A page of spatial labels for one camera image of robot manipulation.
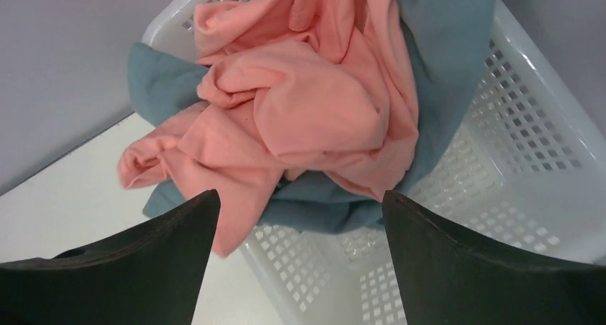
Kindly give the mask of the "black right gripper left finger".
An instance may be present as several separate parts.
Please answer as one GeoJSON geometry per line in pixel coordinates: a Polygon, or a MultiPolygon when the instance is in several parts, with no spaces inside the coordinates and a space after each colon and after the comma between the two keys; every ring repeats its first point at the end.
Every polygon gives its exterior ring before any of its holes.
{"type": "Polygon", "coordinates": [[[3,324],[190,324],[220,200],[205,191],[161,216],[51,259],[1,265],[3,324]]]}

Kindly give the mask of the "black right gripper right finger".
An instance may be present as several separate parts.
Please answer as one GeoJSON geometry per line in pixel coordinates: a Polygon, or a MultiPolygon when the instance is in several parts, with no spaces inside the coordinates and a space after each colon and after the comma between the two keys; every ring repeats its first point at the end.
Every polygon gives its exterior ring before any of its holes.
{"type": "Polygon", "coordinates": [[[384,226],[409,324],[603,324],[605,268],[518,249],[395,191],[384,226]]]}

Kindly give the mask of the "pink t-shirt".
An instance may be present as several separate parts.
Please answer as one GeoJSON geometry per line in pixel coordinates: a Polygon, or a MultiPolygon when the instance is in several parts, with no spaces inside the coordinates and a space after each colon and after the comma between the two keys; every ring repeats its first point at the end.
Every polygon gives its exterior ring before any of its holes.
{"type": "Polygon", "coordinates": [[[126,189],[172,180],[221,199],[212,245],[230,255],[282,177],[322,171],[380,199],[410,167],[419,107],[395,0],[199,4],[199,101],[122,154],[126,189]]]}

